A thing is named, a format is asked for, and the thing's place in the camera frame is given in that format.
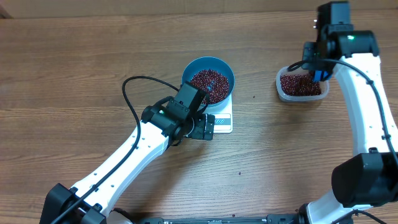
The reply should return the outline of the blue plastic scoop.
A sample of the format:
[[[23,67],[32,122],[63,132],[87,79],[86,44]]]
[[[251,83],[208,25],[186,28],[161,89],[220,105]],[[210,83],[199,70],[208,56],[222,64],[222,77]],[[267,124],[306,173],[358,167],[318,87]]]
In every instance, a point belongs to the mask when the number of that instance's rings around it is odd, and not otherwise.
[[[325,82],[329,80],[331,74],[323,70],[315,70],[313,74],[313,82]]]

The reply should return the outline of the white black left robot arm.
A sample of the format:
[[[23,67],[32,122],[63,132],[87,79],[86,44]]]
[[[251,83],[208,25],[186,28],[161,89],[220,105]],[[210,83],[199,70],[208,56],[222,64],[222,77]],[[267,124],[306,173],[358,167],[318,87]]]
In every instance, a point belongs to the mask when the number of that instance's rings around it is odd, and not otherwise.
[[[129,223],[113,208],[142,170],[183,138],[210,141],[215,117],[202,104],[208,96],[189,82],[175,96],[147,106],[137,126],[97,169],[71,188],[54,186],[45,198],[41,223]]]

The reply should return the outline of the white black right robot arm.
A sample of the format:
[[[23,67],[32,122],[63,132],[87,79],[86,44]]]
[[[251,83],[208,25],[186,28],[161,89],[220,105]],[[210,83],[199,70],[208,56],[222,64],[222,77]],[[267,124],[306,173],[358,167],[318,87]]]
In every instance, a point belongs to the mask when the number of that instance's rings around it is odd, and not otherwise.
[[[352,216],[397,201],[397,125],[381,78],[374,34],[355,30],[350,5],[332,1],[317,9],[317,39],[307,42],[302,68],[316,81],[335,77],[343,92],[353,132],[353,156],[334,168],[331,190],[300,209],[306,223],[351,223]]]

